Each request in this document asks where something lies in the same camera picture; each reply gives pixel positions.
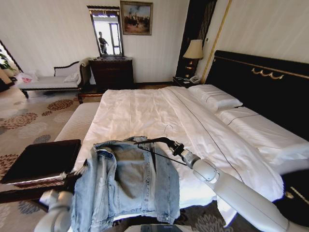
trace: white duvet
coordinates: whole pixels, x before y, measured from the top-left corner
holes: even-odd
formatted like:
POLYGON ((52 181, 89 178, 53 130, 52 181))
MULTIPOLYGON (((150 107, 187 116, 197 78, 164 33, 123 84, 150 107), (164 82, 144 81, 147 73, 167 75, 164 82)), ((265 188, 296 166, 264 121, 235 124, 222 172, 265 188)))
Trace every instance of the white duvet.
MULTIPOLYGON (((211 160, 224 172, 243 180, 270 201, 282 197, 281 177, 261 158, 258 150, 182 87, 106 91, 74 168, 79 169, 84 160, 90 157, 90 149, 95 143, 123 140, 134 135, 157 138, 166 134, 202 159, 211 160)), ((170 158, 181 161, 181 158, 171 154, 165 144, 158 145, 170 158)), ((172 163, 180 178, 180 208, 207 205, 217 200, 218 209, 228 224, 236 212, 199 181, 191 169, 172 163)))

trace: black headboard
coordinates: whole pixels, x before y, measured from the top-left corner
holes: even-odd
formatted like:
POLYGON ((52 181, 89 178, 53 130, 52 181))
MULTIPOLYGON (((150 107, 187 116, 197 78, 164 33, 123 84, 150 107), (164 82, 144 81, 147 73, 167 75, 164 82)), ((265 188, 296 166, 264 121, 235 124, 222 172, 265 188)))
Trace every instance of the black headboard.
POLYGON ((309 141, 309 64, 218 50, 206 84, 309 141))

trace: pillow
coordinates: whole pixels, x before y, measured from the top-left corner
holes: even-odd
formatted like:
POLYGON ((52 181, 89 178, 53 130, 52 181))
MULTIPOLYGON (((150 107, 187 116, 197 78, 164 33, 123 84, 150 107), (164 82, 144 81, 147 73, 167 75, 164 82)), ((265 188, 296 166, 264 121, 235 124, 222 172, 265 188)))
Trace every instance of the pillow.
POLYGON ((216 115, 271 164, 309 158, 309 142, 246 107, 216 115))
POLYGON ((31 72, 31 71, 30 71, 29 74, 23 73, 23 72, 19 73, 16 76, 16 79, 17 80, 22 80, 25 83, 37 82, 39 80, 38 77, 35 75, 35 73, 31 72))
POLYGON ((223 109, 241 106, 242 103, 233 96, 213 85, 198 85, 189 88, 191 93, 210 111, 216 113, 223 109))
POLYGON ((77 82, 78 76, 78 72, 71 73, 66 77, 66 79, 63 80, 63 82, 77 82))

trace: chaise lounge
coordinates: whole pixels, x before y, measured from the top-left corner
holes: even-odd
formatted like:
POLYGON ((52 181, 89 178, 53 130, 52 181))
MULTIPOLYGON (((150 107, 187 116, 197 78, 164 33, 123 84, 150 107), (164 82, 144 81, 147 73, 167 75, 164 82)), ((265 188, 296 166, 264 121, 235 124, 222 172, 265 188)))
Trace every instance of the chaise lounge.
POLYGON ((68 66, 54 67, 54 76, 39 77, 36 82, 21 83, 18 88, 28 98, 27 91, 61 91, 61 90, 81 90, 83 86, 89 81, 91 77, 89 58, 74 62, 68 66), (64 79, 72 74, 78 72, 79 78, 77 81, 64 82, 64 79))

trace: gold picture frame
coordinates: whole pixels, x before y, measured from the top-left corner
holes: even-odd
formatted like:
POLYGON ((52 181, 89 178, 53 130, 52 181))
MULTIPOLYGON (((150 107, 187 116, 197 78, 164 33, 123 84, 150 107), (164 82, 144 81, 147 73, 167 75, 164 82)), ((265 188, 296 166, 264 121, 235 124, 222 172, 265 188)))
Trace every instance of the gold picture frame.
POLYGON ((124 35, 151 35, 153 3, 120 1, 122 32, 124 35))

